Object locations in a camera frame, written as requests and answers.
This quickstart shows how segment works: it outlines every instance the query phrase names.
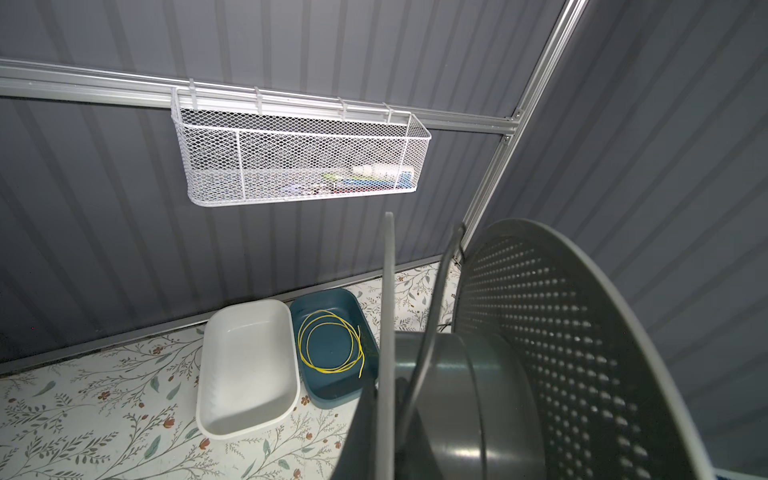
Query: white mesh basket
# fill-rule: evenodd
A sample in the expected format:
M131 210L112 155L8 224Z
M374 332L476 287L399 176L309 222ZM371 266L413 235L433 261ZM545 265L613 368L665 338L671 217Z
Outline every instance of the white mesh basket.
M289 116L263 114L257 89L256 95L261 114L199 108L194 90L192 107L180 102L178 90L174 91L171 117L187 192L197 205L416 190L432 135L410 112L383 104L335 101L340 108L329 113L316 105L303 109L302 102L308 102L303 98L310 97L296 96L299 100L290 104Z

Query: teal plastic container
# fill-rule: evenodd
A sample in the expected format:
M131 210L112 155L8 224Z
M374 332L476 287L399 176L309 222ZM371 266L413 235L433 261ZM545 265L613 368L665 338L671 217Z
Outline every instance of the teal plastic container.
M293 341L296 342L297 355L301 324L317 310L333 312L349 322L355 330L359 326L362 351L366 355L366 364L361 378L357 376L362 360L346 372L325 374L305 365L299 356L299 369L312 403L321 409L332 409L360 396L362 378L371 376L377 379L379 377L379 347L357 303L357 298L343 288L335 288L302 295L291 303ZM309 344L312 362L322 368L339 366L346 361L352 345L352 340L345 328L334 325L320 326L313 332ZM306 356L306 348L306 344L302 345L304 356Z

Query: perforated surface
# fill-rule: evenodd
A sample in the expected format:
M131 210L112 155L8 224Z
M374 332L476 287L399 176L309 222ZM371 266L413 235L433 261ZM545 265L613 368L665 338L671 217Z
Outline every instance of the perforated surface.
M204 206L411 192L431 138L413 115L395 124L173 112L187 192ZM379 173L353 171L366 165Z
M643 354L595 278L555 237L494 227L462 268L456 329L499 333L520 356L548 477L694 478Z

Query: coiled yellow cable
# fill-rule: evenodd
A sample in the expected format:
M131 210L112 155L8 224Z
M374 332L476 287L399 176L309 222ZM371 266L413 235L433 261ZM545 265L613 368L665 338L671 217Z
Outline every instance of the coiled yellow cable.
M312 316L317 313L325 313L325 315L318 316L317 318L310 320L310 318L312 318ZM312 327L312 329L306 336L306 342L305 342L306 358L305 358L304 351L301 348L301 342L304 337L304 333L313 323L315 323L317 320L324 319L324 318L333 318L339 321L318 323L317 325ZM344 363L342 363L337 367L329 368L329 369L324 369L322 367L315 366L312 363L312 358L310 357L310 337L312 336L312 332L314 332L317 327L323 326L323 325L338 325L338 326L344 327L346 331L349 333L349 338L352 340L352 345L349 348L349 356L346 358ZM352 325L350 325L349 322L344 320L342 317L336 315L335 313L329 312L328 310L316 310L310 313L308 316L306 316L304 321L301 322L301 327L299 327L299 339L297 342L298 344L297 346L299 347L299 355L301 356L301 361L304 362L304 365L310 367L311 369L314 369L320 373L330 374L330 373L346 372L347 370L354 367L355 364L358 363L358 361L360 361L360 359L362 359L362 365L360 365L360 372L357 374L357 378L360 378L362 376L362 368L366 365L366 354L362 352L362 343L360 342L360 335L361 335L361 332L360 332L359 326L357 327L357 331L355 331L354 327L352 327ZM357 358L355 358L354 361L351 361L352 354L355 352L355 342L357 342Z

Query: floral pattern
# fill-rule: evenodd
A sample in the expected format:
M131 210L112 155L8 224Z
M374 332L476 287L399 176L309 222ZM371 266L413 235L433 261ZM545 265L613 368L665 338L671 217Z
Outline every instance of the floral pattern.
M397 329L424 328L436 274L437 264L396 274ZM457 282L453 266L440 323L450 322ZM347 290L378 341L381 279ZM192 327L0 379L0 478L328 478L357 402L321 410L302 386L276 428L210 440L194 418L203 333Z

